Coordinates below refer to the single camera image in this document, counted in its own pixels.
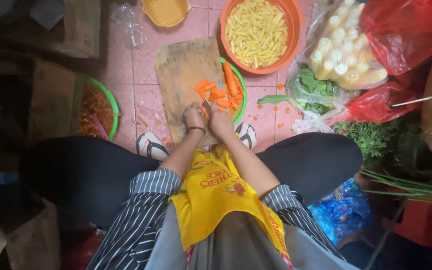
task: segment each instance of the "striped shirt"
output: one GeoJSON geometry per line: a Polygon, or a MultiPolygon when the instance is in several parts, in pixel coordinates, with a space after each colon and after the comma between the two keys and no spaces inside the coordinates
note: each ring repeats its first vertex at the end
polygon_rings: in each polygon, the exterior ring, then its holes
{"type": "MultiPolygon", "coordinates": [[[[123,210],[106,232],[87,270],[144,269],[158,241],[168,199],[178,193],[181,184],[181,179],[170,169],[142,172],[134,177],[123,210]]],[[[283,223],[300,228],[323,249],[344,260],[298,192],[282,184],[262,202],[277,213],[283,223]]]]}

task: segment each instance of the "red container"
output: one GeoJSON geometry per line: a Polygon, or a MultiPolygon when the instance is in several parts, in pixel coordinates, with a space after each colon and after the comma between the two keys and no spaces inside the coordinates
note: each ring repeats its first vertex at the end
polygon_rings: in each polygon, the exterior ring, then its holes
{"type": "Polygon", "coordinates": [[[224,34],[224,29],[226,26],[226,21],[231,13],[231,11],[236,7],[237,4],[243,3],[244,0],[228,0],[224,5],[223,12],[221,13],[220,24],[221,24],[221,40],[223,42],[224,49],[226,53],[231,58],[232,62],[238,67],[254,74],[269,74],[282,69],[284,66],[291,63],[291,60],[296,55],[298,49],[298,42],[300,39],[301,27],[303,25],[303,13],[301,12],[300,5],[294,0],[267,0],[269,3],[276,5],[284,13],[284,19],[287,24],[287,49],[284,54],[280,57],[276,63],[265,68],[252,68],[244,65],[236,58],[236,56],[231,52],[230,46],[226,41],[226,36],[224,34]]]}

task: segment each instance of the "cutting board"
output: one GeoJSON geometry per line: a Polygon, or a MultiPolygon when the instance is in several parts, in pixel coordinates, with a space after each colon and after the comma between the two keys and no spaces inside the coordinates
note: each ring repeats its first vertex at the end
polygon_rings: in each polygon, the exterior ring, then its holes
{"type": "MultiPolygon", "coordinates": [[[[215,37],[204,37],[169,44],[156,52],[154,64],[171,135],[179,143],[186,132],[184,110],[195,101],[202,102],[193,87],[206,79],[225,89],[218,43],[215,37]]],[[[217,143],[219,139],[206,128],[198,147],[217,143]]]]}

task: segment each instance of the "beaded bracelet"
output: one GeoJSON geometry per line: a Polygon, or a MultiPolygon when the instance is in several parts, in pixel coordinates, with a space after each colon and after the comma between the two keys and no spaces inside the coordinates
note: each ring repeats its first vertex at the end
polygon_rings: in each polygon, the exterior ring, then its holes
{"type": "Polygon", "coordinates": [[[199,126],[190,126],[190,127],[188,127],[188,129],[186,130],[186,135],[188,135],[188,134],[189,134],[189,131],[192,130],[192,129],[199,129],[199,130],[202,130],[202,135],[203,135],[203,136],[206,134],[206,129],[204,129],[204,128],[202,128],[202,127],[199,127],[199,126]]]}

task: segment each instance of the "left hand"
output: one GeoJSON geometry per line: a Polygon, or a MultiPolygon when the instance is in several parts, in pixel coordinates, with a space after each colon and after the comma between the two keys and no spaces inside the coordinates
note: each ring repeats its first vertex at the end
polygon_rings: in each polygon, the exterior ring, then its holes
{"type": "Polygon", "coordinates": [[[205,118],[201,110],[203,109],[203,104],[198,102],[193,102],[184,110],[184,118],[186,119],[186,127],[199,126],[206,128],[205,118]]]}

